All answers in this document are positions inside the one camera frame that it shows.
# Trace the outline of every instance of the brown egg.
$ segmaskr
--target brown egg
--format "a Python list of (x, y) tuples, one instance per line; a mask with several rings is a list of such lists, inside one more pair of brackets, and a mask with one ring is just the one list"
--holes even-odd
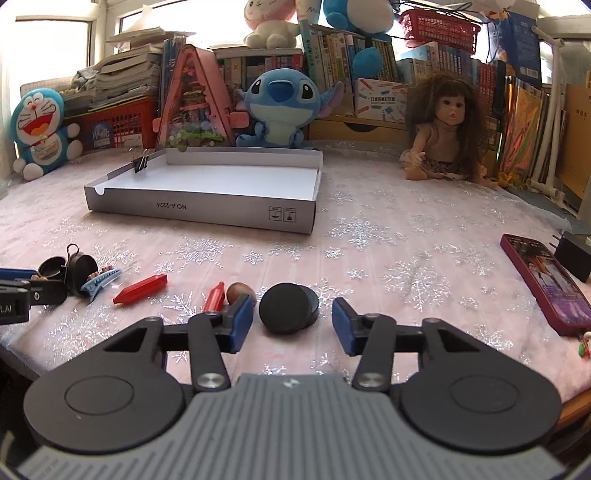
[(250, 297), (252, 298), (252, 300), (256, 304), (255, 291), (252, 288), (250, 288), (248, 285), (246, 285), (245, 283), (241, 283), (241, 282), (233, 283), (232, 285), (230, 285), (228, 287), (228, 290), (226, 292), (226, 298), (228, 300), (228, 303), (231, 305), (242, 294), (250, 295)]

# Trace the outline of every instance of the blue plush toy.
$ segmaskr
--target blue plush toy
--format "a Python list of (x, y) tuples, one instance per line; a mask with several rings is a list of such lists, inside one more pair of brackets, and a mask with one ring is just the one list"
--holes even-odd
[(243, 100), (237, 109), (248, 111), (258, 122), (255, 135), (238, 136), (236, 146), (301, 148), (300, 128), (330, 115), (343, 99), (343, 90), (343, 83), (337, 82), (321, 95), (314, 82), (297, 70), (263, 73), (246, 92), (237, 90)]
[[(388, 0), (324, 0), (324, 14), (329, 25), (339, 30), (392, 41), (386, 35), (394, 25), (394, 11)], [(376, 78), (382, 70), (382, 62), (382, 54), (377, 48), (365, 48), (353, 58), (353, 75)]]
[(64, 100), (55, 90), (33, 90), (18, 103), (10, 120), (20, 154), (13, 168), (25, 180), (38, 179), (82, 154), (80, 140), (69, 142), (80, 133), (80, 126), (60, 128), (63, 118)]

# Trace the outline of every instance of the smartphone screen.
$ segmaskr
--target smartphone screen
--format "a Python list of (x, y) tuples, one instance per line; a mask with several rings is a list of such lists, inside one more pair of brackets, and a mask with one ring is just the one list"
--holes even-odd
[(591, 307), (577, 285), (563, 270), (544, 244), (537, 240), (507, 236), (525, 262), (564, 323), (588, 325)]

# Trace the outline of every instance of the red basket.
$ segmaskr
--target red basket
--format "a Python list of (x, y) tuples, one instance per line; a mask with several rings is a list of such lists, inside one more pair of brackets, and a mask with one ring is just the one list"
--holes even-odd
[(152, 120), (156, 118), (158, 100), (149, 97), (124, 105), (84, 113), (65, 119), (65, 124), (80, 125), (78, 139), (84, 151), (113, 147), (154, 148), (156, 133)]
[(476, 36), (480, 27), (468, 20), (433, 10), (414, 8), (400, 15), (398, 23), (404, 30), (407, 47), (414, 48), (430, 41), (439, 41), (472, 55), (476, 53)]

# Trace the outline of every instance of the pink tablecloth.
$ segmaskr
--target pink tablecloth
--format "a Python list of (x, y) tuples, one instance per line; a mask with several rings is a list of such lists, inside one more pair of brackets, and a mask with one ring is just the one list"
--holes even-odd
[[(516, 197), (467, 183), (409, 182), (392, 155), (329, 150), (311, 236), (89, 212), (83, 185), (127, 161), (117, 151), (87, 155), (0, 200), (2, 266), (36, 268), (75, 242), (99, 265), (126, 269), (90, 306), (68, 298), (55, 309), (33, 308), (28, 324), (0, 329), (4, 347), (38, 372), (145, 316), (186, 322), (220, 280), (242, 281), (259, 295), (291, 281), (317, 292), (321, 318), (289, 338), (267, 334), (255, 319), (243, 350), (225, 356), (233, 379), (352, 372), (357, 360), (342, 353), (329, 318), (332, 300), (343, 296), (360, 313), (402, 324), (440, 317), (545, 375), (565, 401), (591, 386), (577, 342), (548, 326), (499, 247), (503, 233), (546, 243), (556, 233)], [(164, 294), (113, 305), (122, 286), (154, 273), (168, 274)], [(406, 380), (417, 370), (415, 355), (398, 355), (394, 369), (394, 380)], [(189, 381), (187, 354), (172, 354), (168, 370)]]

